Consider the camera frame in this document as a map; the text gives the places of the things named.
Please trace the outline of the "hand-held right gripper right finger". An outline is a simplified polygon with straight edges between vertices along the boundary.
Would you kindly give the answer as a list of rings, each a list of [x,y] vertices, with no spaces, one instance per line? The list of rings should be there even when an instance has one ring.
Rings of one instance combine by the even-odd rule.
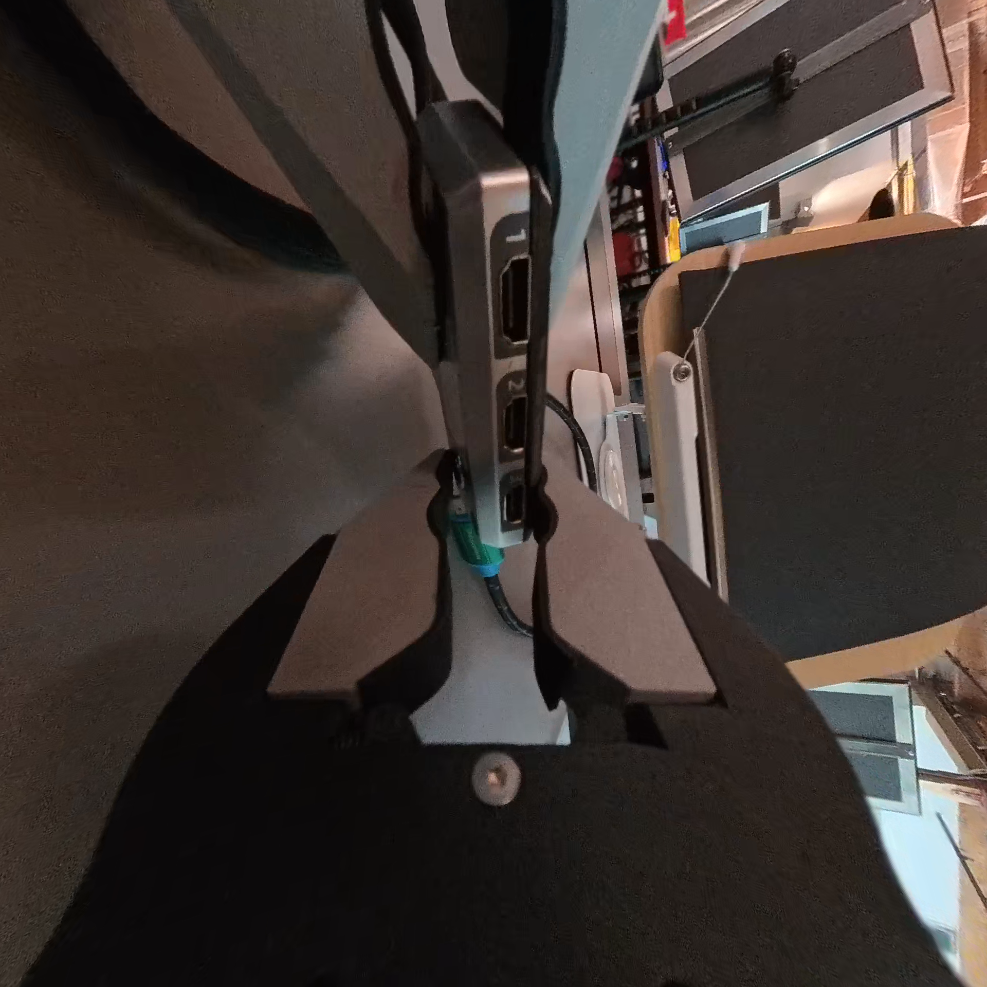
[[[719,692],[653,553],[660,544],[574,474],[533,489],[534,670],[566,739],[661,739]]]

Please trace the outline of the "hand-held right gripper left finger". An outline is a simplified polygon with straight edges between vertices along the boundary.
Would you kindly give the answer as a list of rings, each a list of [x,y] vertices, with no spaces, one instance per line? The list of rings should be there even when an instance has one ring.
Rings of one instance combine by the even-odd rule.
[[[333,537],[270,679],[275,700],[413,714],[451,672],[451,455],[434,451]]]

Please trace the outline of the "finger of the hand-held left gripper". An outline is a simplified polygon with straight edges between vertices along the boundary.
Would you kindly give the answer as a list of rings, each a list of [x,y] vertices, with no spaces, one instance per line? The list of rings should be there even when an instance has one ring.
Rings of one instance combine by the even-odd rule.
[[[413,2],[169,2],[393,329],[438,364],[416,113],[445,92]]]
[[[656,39],[647,1],[451,1],[469,83],[554,206],[553,268],[572,268]]]

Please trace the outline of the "black hdmi cable green plug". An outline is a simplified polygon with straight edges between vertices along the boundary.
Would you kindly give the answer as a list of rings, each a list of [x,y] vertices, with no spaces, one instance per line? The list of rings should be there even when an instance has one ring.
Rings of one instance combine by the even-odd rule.
[[[597,470],[586,432],[574,413],[554,395],[546,396],[546,408],[554,412],[572,434],[582,461],[584,483],[591,491],[598,494]],[[532,627],[516,615],[502,587],[500,569],[504,559],[503,550],[481,541],[475,521],[468,512],[460,508],[459,499],[454,499],[453,505],[454,508],[449,513],[450,531],[461,559],[475,575],[482,579],[489,600],[501,622],[513,634],[532,638]]]

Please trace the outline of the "grey hdmi switch hub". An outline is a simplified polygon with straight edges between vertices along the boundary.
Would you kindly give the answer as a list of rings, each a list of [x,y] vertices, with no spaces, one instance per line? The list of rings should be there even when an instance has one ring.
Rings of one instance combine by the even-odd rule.
[[[467,512],[481,542],[506,549],[530,535],[541,471],[553,204],[479,102],[432,104],[417,126],[434,194],[442,410]]]

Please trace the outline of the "black clamp rod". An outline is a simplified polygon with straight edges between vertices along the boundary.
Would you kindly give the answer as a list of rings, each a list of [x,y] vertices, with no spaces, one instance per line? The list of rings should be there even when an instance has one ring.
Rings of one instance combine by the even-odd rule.
[[[789,49],[779,52],[772,63],[732,80],[730,83],[698,93],[658,112],[643,124],[636,124],[622,135],[617,153],[663,138],[671,131],[686,137],[701,139],[707,132],[744,117],[761,105],[784,102],[797,88],[797,58]]]

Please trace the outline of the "red bag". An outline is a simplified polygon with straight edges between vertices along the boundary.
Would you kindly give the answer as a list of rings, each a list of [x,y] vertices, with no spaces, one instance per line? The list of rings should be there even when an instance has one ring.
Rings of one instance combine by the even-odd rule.
[[[649,284],[659,270],[652,262],[643,230],[620,229],[612,234],[618,286],[621,291]]]

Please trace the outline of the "light blue box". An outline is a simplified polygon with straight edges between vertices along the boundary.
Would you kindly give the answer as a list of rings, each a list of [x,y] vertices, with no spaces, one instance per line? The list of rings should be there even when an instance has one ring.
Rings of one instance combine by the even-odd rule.
[[[691,220],[680,228],[680,253],[764,238],[769,229],[770,204],[760,203],[718,216]]]

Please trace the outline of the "grey framed partition panel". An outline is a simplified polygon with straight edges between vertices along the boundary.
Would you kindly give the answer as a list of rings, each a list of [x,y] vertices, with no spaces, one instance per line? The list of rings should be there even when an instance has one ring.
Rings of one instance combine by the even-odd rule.
[[[789,101],[762,106],[668,150],[684,224],[794,176],[948,102],[955,87],[934,2],[754,2],[677,51],[678,104],[769,67],[783,50],[808,68]]]

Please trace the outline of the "wooden book stand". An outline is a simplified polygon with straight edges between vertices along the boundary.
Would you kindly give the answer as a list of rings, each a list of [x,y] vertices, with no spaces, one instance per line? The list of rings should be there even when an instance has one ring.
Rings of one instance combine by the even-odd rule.
[[[868,242],[951,225],[931,215],[884,219],[752,243],[755,260]],[[734,276],[725,248],[695,253],[663,273],[648,293],[638,333],[654,495],[660,538],[728,605],[721,496],[704,367],[705,324]],[[956,653],[985,635],[985,606],[962,618],[883,642],[794,660],[857,667],[846,676],[876,677]]]

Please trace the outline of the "dark framed panel on stand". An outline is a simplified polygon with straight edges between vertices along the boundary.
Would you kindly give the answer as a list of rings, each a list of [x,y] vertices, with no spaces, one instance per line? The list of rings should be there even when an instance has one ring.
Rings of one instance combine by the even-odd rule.
[[[911,687],[863,681],[810,689],[872,810],[921,813]]]

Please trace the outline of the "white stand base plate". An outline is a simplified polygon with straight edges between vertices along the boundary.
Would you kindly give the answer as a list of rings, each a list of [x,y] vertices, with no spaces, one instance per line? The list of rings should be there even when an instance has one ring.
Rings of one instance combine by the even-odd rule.
[[[636,428],[641,422],[639,405],[617,405],[610,377],[601,372],[576,369],[569,383],[574,420],[589,449],[594,480],[581,465],[588,487],[624,518],[643,530],[646,521],[644,489],[639,467]]]

